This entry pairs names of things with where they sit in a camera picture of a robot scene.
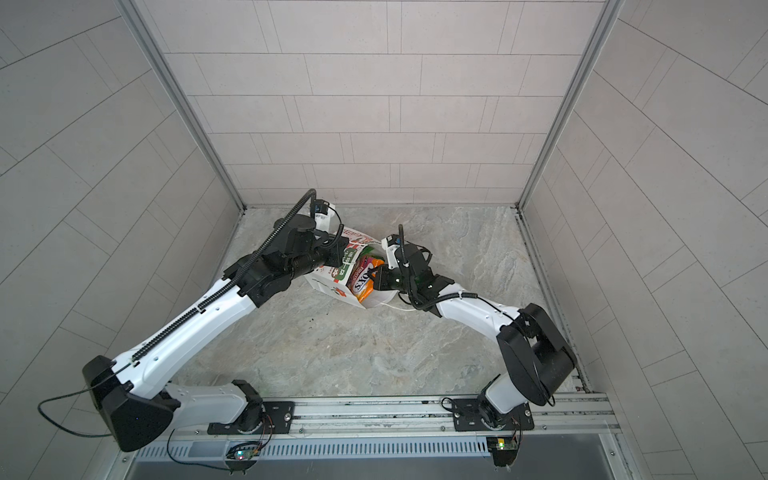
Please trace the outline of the white paper bag with flower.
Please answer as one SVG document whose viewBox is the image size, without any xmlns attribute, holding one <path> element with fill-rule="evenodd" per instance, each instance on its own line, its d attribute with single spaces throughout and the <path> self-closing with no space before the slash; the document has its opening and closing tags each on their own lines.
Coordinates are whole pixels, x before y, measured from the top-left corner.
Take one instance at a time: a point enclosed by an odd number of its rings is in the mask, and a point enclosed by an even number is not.
<svg viewBox="0 0 768 480">
<path fill-rule="evenodd" d="M 341 266 L 319 267 L 304 279 L 314 290 L 353 307 L 372 309 L 391 302 L 398 291 L 394 287 L 376 290 L 369 277 L 376 267 L 389 269 L 382 242 L 348 227 L 343 229 L 343 236 L 349 244 L 342 251 Z"/>
</svg>

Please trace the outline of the orange Fox's fruits candy bag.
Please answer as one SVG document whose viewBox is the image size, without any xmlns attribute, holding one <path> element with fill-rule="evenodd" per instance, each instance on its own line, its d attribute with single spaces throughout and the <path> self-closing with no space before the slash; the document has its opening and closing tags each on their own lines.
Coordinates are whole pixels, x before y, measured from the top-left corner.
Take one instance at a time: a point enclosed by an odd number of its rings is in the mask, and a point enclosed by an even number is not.
<svg viewBox="0 0 768 480">
<path fill-rule="evenodd" d="M 385 261 L 371 255 L 363 255 L 357 261 L 347 281 L 347 288 L 362 303 L 373 291 L 375 270 Z"/>
</svg>

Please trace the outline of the green Fox's spring tea bag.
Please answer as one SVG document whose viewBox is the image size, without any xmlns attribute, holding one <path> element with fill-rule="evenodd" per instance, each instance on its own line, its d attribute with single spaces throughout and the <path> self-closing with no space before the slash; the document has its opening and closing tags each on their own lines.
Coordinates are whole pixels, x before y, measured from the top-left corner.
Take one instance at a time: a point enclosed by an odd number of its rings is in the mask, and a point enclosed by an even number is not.
<svg viewBox="0 0 768 480">
<path fill-rule="evenodd" d="M 350 275 L 355 270 L 358 261 L 372 251 L 373 248 L 370 245 L 357 245 L 346 248 L 341 266 L 336 269 L 336 273 L 333 275 L 334 281 L 346 284 Z"/>
</svg>

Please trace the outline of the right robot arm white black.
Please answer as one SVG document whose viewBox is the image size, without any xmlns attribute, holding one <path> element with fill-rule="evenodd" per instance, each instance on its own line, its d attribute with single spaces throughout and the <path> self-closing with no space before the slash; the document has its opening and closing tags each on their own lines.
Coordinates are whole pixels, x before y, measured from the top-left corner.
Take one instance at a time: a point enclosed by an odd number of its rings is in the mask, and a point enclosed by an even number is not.
<svg viewBox="0 0 768 480">
<path fill-rule="evenodd" d="M 483 388 L 476 411 L 492 429 L 519 422 L 514 411 L 555 403 L 554 393 L 577 366 L 576 355 L 547 312 L 517 308 L 470 292 L 430 268 L 431 252 L 398 235 L 382 241 L 385 266 L 373 270 L 376 290 L 396 291 L 417 311 L 457 321 L 496 341 L 506 371 Z"/>
</svg>

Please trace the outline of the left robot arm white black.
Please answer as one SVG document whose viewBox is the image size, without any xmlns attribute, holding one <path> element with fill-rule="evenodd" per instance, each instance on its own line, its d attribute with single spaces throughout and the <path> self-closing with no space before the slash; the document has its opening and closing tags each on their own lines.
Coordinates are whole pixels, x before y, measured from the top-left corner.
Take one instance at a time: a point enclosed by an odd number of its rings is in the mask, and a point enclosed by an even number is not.
<svg viewBox="0 0 768 480">
<path fill-rule="evenodd" d="M 220 333 L 291 283 L 321 266 L 338 266 L 349 240 L 331 206 L 279 219 L 256 251 L 228 267 L 190 309 L 114 359 L 99 355 L 82 369 L 94 407 L 124 452 L 136 451 L 170 428 L 218 424 L 228 433 L 263 427 L 258 392 L 244 380 L 182 388 L 171 378 Z"/>
</svg>

